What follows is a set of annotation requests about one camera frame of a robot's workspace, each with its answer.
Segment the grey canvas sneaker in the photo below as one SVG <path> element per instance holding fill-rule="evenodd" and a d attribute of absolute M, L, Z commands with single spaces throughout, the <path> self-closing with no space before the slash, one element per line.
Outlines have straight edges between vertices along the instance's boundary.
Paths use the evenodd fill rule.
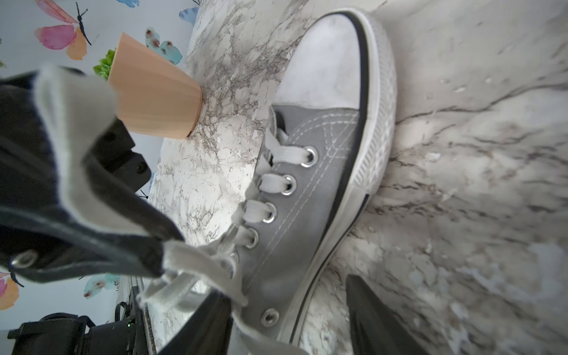
<path fill-rule="evenodd" d="M 246 199 L 220 240 L 248 303 L 233 354 L 299 354 L 316 282 L 383 179 L 396 115 L 387 34 L 333 10 L 306 31 L 269 109 Z"/>

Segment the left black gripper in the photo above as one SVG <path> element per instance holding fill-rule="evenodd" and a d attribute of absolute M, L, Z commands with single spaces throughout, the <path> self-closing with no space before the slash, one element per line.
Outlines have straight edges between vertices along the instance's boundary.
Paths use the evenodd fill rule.
<path fill-rule="evenodd" d="M 158 278 L 178 228 L 96 158 L 118 124 L 97 76 L 46 66 L 1 80 L 1 267 L 38 283 Z"/>

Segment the white shoelace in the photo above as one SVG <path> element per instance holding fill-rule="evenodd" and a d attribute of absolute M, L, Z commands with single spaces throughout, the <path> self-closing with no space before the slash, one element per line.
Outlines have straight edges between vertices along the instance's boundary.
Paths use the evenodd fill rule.
<path fill-rule="evenodd" d="M 259 236 L 250 225 L 269 222 L 276 215 L 275 207 L 259 200 L 263 192 L 281 193 L 287 187 L 285 179 L 270 173 L 271 163 L 305 163 L 306 153 L 285 146 L 282 134 L 266 133 L 255 179 L 228 232 L 213 243 L 193 247 L 184 242 L 170 219 L 134 199 L 90 158 L 95 142 L 115 119 L 115 95 L 107 83 L 48 66 L 38 72 L 32 92 L 53 149 L 57 197 L 64 210 L 95 232 L 138 236 L 142 241 L 166 236 L 159 276 L 140 296 L 142 303 L 194 310 L 204 297 L 193 286 L 202 280 L 232 301 L 232 316 L 250 354 L 300 353 L 298 347 L 266 337 L 243 320 L 241 312 L 251 300 L 242 290 L 236 252 L 258 246 Z"/>

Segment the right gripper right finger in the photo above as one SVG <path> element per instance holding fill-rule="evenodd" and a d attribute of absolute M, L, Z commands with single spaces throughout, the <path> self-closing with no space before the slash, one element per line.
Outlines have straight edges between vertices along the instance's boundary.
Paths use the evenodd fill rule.
<path fill-rule="evenodd" d="M 355 355 L 426 353 L 360 276 L 347 276 L 346 297 Z"/>

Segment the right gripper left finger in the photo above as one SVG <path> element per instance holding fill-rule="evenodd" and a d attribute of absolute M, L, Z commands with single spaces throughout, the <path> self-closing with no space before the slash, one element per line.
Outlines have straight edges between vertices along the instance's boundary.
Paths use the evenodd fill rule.
<path fill-rule="evenodd" d="M 226 355 L 232 332 L 232 303 L 211 292 L 159 355 Z"/>

